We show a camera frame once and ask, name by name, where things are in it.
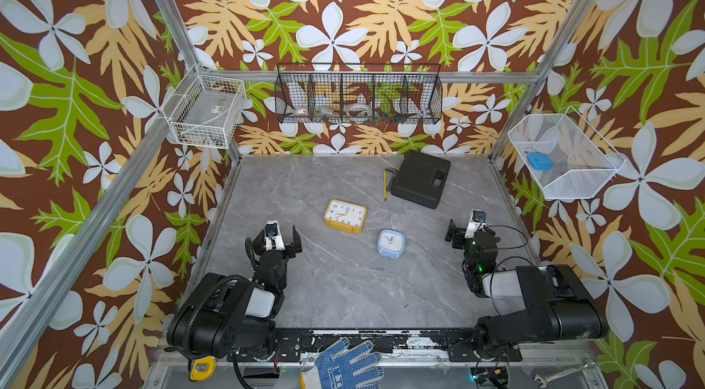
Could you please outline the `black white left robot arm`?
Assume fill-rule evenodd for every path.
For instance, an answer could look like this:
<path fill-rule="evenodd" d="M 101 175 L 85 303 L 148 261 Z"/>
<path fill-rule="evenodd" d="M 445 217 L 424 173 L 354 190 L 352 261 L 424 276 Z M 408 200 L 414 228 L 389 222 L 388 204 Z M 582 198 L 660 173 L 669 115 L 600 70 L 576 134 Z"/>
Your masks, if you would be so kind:
<path fill-rule="evenodd" d="M 171 321 L 167 350 L 189 360 L 222 359 L 232 352 L 270 358 L 275 353 L 275 317 L 288 287 L 288 262 L 301 251 L 297 229 L 286 241 L 279 223 L 267 222 L 256 238 L 245 240 L 253 276 L 205 274 Z"/>

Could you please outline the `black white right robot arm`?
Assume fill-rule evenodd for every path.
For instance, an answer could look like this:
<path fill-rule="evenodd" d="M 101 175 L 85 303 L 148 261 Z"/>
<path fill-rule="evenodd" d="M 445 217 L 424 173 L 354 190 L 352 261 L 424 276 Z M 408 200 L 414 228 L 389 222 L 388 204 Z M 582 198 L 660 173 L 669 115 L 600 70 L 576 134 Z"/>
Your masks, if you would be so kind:
<path fill-rule="evenodd" d="M 459 227 L 450 221 L 444 240 L 463 252 L 469 290 L 491 304 L 519 298 L 523 308 L 477 319 L 472 337 L 451 348 L 468 346 L 482 359 L 497 359 L 523 343 L 601 339 L 608 334 L 605 313 L 565 264 L 531 263 L 503 271 L 498 262 L 500 238 L 482 221 Z"/>

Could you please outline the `yellow square alarm clock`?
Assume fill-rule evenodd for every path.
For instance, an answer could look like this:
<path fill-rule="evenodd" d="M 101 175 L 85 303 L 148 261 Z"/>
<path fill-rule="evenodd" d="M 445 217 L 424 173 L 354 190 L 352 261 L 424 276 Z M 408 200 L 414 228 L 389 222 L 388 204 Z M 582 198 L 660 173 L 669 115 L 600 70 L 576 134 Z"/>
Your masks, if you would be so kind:
<path fill-rule="evenodd" d="M 333 229 L 350 234 L 361 234 L 367 217 L 367 208 L 342 200 L 329 201 L 323 219 Z"/>

